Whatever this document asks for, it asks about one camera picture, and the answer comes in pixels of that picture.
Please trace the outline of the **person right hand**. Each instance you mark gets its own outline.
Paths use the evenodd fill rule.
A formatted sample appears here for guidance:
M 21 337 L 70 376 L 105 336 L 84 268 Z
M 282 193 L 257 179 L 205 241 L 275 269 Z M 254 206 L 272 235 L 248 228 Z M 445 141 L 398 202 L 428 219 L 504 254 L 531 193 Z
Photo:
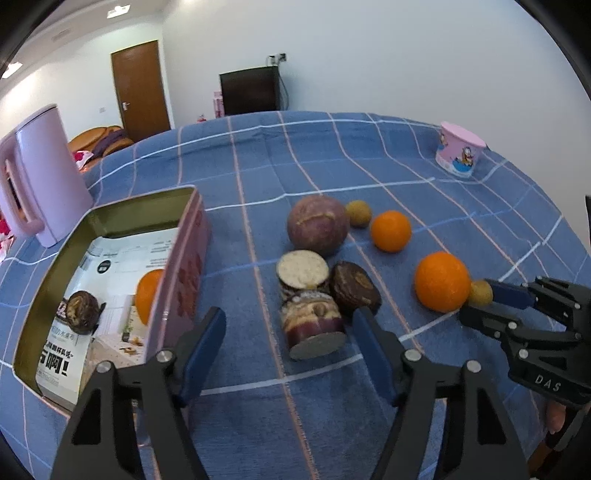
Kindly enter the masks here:
M 550 434 L 559 432 L 565 423 L 566 407 L 553 400 L 549 400 L 546 407 L 546 427 Z M 529 474 L 534 477 L 541 469 L 545 459 L 551 453 L 552 449 L 542 441 L 528 461 Z

